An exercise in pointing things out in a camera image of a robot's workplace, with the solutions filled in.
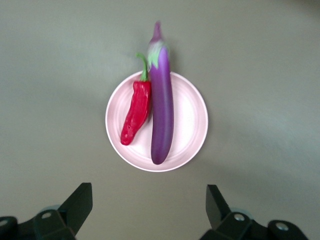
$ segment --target gray table surface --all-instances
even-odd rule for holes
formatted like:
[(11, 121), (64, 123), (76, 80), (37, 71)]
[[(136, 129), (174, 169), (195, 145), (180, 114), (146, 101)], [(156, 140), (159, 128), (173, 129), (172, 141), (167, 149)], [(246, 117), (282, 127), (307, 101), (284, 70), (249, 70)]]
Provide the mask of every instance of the gray table surface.
[[(160, 20), (172, 71), (207, 106), (200, 152), (173, 171), (126, 163), (105, 128)], [(319, 239), (320, 5), (316, 1), (1, 1), (0, 216), (32, 218), (91, 182), (79, 240), (195, 240), (206, 185), (266, 225)]]

